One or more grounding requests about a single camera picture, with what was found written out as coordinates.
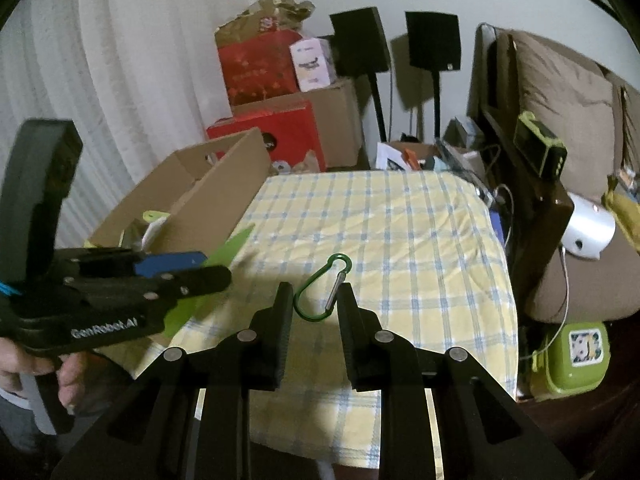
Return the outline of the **person's left hand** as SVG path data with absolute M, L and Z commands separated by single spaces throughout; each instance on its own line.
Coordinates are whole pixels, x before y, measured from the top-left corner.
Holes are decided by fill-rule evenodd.
M 85 395 L 85 374 L 89 355 L 78 352 L 62 356 L 62 364 L 55 365 L 46 358 L 31 356 L 12 340 L 2 338 L 0 346 L 1 388 L 9 393 L 22 394 L 25 387 L 22 375 L 29 377 L 55 374 L 58 400 L 66 408 L 76 408 Z

